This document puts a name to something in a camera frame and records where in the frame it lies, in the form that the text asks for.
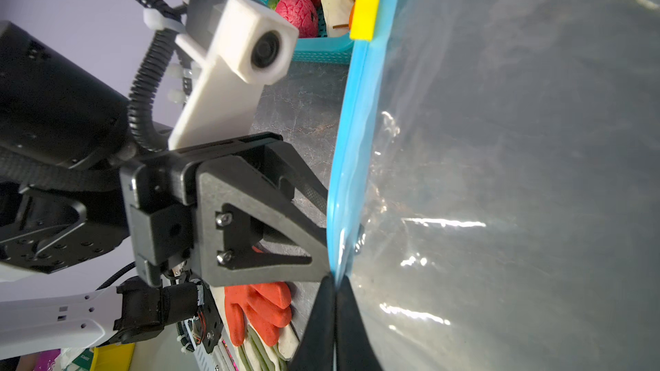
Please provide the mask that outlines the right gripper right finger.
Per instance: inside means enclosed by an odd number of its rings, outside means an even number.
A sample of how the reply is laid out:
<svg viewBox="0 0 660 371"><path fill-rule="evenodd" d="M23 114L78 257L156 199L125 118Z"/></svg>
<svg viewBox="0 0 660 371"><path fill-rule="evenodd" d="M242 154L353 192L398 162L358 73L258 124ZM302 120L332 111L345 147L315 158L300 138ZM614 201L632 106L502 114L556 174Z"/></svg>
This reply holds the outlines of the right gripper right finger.
<svg viewBox="0 0 660 371"><path fill-rule="evenodd" d="M336 293L335 352L339 371L383 371L369 341L348 277Z"/></svg>

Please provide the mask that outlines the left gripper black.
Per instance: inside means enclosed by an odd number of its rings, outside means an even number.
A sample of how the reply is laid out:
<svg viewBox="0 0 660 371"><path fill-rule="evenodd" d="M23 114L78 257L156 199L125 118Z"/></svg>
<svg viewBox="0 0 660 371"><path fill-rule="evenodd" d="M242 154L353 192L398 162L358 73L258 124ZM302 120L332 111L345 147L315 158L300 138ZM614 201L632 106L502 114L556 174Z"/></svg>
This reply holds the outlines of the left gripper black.
<svg viewBox="0 0 660 371"><path fill-rule="evenodd" d="M293 202L321 213L328 191L273 132L151 153L120 167L137 274L151 287L189 258L212 287L319 282L329 271L326 231ZM195 228L194 207L196 206Z"/></svg>

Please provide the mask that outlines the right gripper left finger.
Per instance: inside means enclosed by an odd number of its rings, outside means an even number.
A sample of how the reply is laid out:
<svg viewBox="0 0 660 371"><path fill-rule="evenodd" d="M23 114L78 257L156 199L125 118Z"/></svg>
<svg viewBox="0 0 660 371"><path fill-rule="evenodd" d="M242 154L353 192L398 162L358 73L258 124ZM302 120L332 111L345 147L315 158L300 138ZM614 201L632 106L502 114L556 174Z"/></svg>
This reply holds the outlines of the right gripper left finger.
<svg viewBox="0 0 660 371"><path fill-rule="evenodd" d="M321 280L307 327L289 363L290 370L333 369L335 309L335 286L333 276L328 274Z"/></svg>

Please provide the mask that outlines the clear zip top bag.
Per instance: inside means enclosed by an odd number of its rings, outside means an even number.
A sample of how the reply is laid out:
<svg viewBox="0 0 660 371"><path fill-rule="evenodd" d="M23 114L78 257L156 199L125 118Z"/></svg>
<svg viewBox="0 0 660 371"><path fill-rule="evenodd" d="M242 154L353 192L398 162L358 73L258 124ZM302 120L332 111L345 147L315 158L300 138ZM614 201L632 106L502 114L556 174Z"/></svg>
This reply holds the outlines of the clear zip top bag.
<svg viewBox="0 0 660 371"><path fill-rule="evenodd" d="M659 367L659 0L380 0L331 265L385 370Z"/></svg>

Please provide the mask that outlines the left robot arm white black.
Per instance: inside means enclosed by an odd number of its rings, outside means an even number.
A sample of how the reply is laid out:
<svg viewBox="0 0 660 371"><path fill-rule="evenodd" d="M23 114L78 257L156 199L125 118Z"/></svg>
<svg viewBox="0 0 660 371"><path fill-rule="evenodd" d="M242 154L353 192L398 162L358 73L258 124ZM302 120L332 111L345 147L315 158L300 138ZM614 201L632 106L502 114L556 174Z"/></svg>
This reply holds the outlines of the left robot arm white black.
<svg viewBox="0 0 660 371"><path fill-rule="evenodd" d="M1 24L1 278L51 274L130 238L137 277L5 302L1 357L128 344L204 315L206 290L318 282L327 189L280 135L249 135L298 30L257 0L134 0L154 37L127 97Z"/></svg>

